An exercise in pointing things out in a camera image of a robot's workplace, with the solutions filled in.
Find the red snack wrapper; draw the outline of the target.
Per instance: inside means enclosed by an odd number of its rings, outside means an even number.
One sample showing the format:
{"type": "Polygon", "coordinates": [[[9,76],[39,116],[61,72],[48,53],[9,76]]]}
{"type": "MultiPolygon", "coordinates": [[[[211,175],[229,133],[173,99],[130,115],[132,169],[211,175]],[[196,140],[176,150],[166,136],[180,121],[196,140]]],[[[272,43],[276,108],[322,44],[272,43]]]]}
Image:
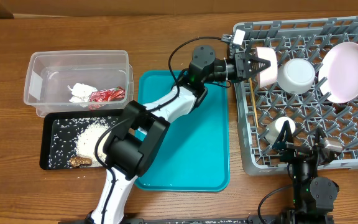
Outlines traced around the red snack wrapper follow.
{"type": "Polygon", "coordinates": [[[125,89],[119,87],[98,90],[92,92],[89,96],[89,102],[91,103],[88,108],[90,110],[96,110],[105,105],[105,102],[123,100],[125,98],[125,89]]]}

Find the pink bowl with rice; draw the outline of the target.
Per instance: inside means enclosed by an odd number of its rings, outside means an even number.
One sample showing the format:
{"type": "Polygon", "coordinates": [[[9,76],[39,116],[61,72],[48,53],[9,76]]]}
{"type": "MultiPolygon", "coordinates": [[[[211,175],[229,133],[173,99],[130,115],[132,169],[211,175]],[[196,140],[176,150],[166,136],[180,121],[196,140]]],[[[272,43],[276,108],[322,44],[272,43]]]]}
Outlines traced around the pink bowl with rice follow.
{"type": "Polygon", "coordinates": [[[274,84],[277,81],[278,75],[277,56],[274,49],[268,47],[256,47],[255,54],[258,58],[262,58],[270,62],[269,68],[266,68],[257,74],[256,80],[259,88],[274,84]]]}

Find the white napkin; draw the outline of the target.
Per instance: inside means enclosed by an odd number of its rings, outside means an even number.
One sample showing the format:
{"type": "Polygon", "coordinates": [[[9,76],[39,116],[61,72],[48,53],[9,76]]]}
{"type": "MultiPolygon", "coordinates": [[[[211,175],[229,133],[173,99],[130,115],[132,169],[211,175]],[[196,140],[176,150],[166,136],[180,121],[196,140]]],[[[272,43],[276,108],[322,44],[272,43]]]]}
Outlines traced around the white napkin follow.
{"type": "Polygon", "coordinates": [[[73,87],[70,85],[67,88],[71,91],[72,97],[69,99],[70,103],[79,103],[82,107],[87,107],[87,104],[90,100],[90,96],[93,92],[96,92],[98,89],[89,86],[83,83],[75,83],[73,87]]]}

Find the white round plate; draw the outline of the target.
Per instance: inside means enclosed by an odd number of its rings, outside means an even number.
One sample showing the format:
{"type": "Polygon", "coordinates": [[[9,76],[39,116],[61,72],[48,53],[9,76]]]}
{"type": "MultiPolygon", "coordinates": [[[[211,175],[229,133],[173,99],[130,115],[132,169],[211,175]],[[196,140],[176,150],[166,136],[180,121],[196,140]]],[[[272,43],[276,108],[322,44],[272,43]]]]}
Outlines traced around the white round plate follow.
{"type": "Polygon", "coordinates": [[[358,97],[358,44],[343,42],[325,55],[318,72],[319,89],[332,103],[347,103],[358,97]]]}

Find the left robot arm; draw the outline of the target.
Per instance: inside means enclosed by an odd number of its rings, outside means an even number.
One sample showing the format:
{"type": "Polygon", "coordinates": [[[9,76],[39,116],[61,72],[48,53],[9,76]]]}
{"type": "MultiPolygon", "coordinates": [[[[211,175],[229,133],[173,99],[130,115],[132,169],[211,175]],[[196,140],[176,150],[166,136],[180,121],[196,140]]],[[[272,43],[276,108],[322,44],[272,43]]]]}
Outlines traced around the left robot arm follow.
{"type": "Polygon", "coordinates": [[[135,180],[152,165],[170,125],[203,102],[208,84],[241,82],[270,66],[269,60],[245,52],[218,59],[211,46],[199,45],[193,50],[188,68],[173,76],[168,94],[144,105],[129,102],[117,122],[96,141],[94,150],[106,155],[98,160],[106,169],[106,181],[98,206],[87,215],[85,223],[122,221],[135,180]]]}

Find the grey bowl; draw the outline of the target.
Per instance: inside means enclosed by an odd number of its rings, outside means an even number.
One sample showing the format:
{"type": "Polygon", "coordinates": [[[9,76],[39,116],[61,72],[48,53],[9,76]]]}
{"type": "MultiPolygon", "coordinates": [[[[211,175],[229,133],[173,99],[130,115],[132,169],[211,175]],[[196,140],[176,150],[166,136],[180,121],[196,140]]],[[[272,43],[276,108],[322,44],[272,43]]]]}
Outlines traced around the grey bowl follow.
{"type": "Polygon", "coordinates": [[[278,69],[279,87],[291,94],[306,93],[312,86],[315,70],[312,64],[302,58],[294,58],[278,69]]]}

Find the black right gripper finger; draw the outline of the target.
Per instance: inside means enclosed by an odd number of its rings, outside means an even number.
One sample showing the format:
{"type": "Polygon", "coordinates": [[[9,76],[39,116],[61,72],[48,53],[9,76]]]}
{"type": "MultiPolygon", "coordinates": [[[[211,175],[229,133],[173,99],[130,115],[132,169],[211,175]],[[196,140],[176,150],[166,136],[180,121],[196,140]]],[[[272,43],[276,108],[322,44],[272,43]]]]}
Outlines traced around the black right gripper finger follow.
{"type": "Polygon", "coordinates": [[[273,149],[287,149],[288,144],[293,144],[293,134],[289,121],[285,121],[278,137],[276,138],[272,148],[273,149]]]}
{"type": "Polygon", "coordinates": [[[321,127],[317,127],[314,132],[314,147],[317,149],[322,149],[324,147],[324,138],[326,134],[321,127]]]}

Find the white paper cup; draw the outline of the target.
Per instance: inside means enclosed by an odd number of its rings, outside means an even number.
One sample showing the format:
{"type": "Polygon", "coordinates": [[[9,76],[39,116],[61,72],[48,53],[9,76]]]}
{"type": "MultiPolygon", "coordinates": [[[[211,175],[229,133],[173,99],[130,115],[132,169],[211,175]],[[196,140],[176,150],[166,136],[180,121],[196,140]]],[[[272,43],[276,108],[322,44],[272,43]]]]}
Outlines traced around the white paper cup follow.
{"type": "Polygon", "coordinates": [[[271,122],[268,126],[268,133],[265,135],[266,140],[269,144],[274,144],[275,140],[277,139],[280,131],[282,130],[282,126],[284,122],[289,121],[291,133],[293,134],[295,132],[295,122],[289,117],[282,116],[280,118],[277,118],[273,122],[271,122]]]}

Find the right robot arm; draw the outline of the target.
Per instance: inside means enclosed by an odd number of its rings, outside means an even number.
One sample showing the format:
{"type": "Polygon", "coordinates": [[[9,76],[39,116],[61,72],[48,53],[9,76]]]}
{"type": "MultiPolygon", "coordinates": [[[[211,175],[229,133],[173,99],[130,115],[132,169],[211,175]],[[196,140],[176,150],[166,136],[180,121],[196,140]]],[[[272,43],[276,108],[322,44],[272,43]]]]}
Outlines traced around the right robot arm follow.
{"type": "Polygon", "coordinates": [[[287,163],[287,174],[291,184],[268,193],[258,204],[257,215],[262,223],[267,223],[261,214],[264,202],[273,194],[293,189],[293,207],[284,209],[275,223],[334,223],[329,212],[334,210],[334,201],[339,192],[335,181],[318,175],[318,166],[331,163],[337,158],[343,146],[337,139],[327,137],[322,128],[314,131],[311,147],[294,145],[290,123],[285,121],[276,138],[273,149],[279,159],[287,163]]]}

